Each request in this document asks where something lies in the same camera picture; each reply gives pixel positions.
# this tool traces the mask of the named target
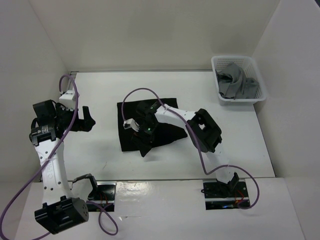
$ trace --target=white table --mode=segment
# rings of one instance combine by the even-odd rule
[[[138,151],[121,152],[117,102],[140,87],[154,90],[160,98],[177,98],[180,109],[206,109],[222,129],[229,164],[245,168],[254,177],[275,176],[253,105],[220,106],[211,71],[78,73],[76,84],[79,106],[89,106],[96,125],[90,132],[71,132],[65,139],[69,180],[86,173],[97,180],[112,181],[215,178],[203,173],[189,137],[153,148],[145,158]],[[127,100],[153,98],[148,91],[138,91]],[[212,169],[208,161],[206,166]],[[237,172],[241,178],[247,177]]]
[[[44,240],[304,240],[304,236],[283,178],[258,178],[261,195],[249,210],[206,210],[200,192],[201,180],[118,182],[115,212],[119,227],[108,236],[98,225],[98,213],[89,221]],[[251,201],[256,187],[247,179]],[[39,237],[47,231],[34,219],[42,206],[43,185],[33,183],[29,192],[16,240]],[[102,224],[115,228],[106,216]]]

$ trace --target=laundry basket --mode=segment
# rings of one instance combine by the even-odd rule
[[[247,78],[254,78],[259,82],[259,88],[254,96],[253,99],[228,99],[223,98],[219,93],[219,85],[218,85],[218,79],[216,75],[216,71],[220,72],[229,63],[235,63],[239,67],[243,68],[245,76]],[[211,58],[211,64],[213,69],[213,76],[215,81],[216,90],[218,92],[219,97],[219,103],[222,106],[225,105],[252,105],[259,101],[264,101],[267,98],[267,91],[264,84],[264,81],[260,75],[260,72],[258,70],[256,61],[249,56],[231,56],[231,55],[225,55],[225,56],[214,56]]]

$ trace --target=plastic basket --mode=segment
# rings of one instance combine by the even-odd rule
[[[219,93],[218,79],[216,72],[222,71],[229,63],[235,63],[239,67],[243,68],[245,76],[247,78],[254,78],[259,82],[259,88],[253,99],[227,99],[223,98]],[[267,98],[267,90],[265,83],[261,77],[256,61],[249,56],[214,56],[211,58],[211,64],[213,69],[214,81],[216,90],[219,97],[219,103],[222,106],[225,105],[252,105],[259,101],[264,101]]]

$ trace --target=gray towel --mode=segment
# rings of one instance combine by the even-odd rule
[[[254,99],[259,83],[246,77],[245,71],[235,63],[230,63],[221,72],[217,72],[219,93],[225,99]]]

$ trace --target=robotic arm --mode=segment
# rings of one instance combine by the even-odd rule
[[[70,125],[75,110],[75,92],[68,90],[55,103],[52,100],[33,105],[36,118],[31,124],[29,138],[43,165],[49,154],[58,144],[64,131]],[[71,131],[89,132],[96,124],[90,116],[89,108],[82,107],[83,118],[78,113]],[[64,163],[64,144],[62,143],[47,166],[42,170],[43,199],[42,208],[34,212],[35,220],[50,233],[87,222],[89,219],[86,200],[91,191],[97,190],[97,183],[91,174],[76,178],[70,190]]]
[[[186,111],[167,104],[163,107],[158,101],[151,106],[143,101],[139,103],[136,111],[144,120],[141,125],[132,118],[123,123],[125,129],[132,128],[135,131],[132,142],[138,146],[142,157],[151,150],[151,143],[155,138],[154,132],[159,123],[185,128],[189,132],[185,123],[166,108],[170,108],[185,119],[198,139],[201,152],[205,153],[216,167],[229,163],[222,145],[222,131],[206,110]],[[194,139],[191,139],[193,145],[196,146]],[[239,181],[237,173],[229,167],[218,169],[216,179],[220,183],[220,193],[224,198],[230,195]]]

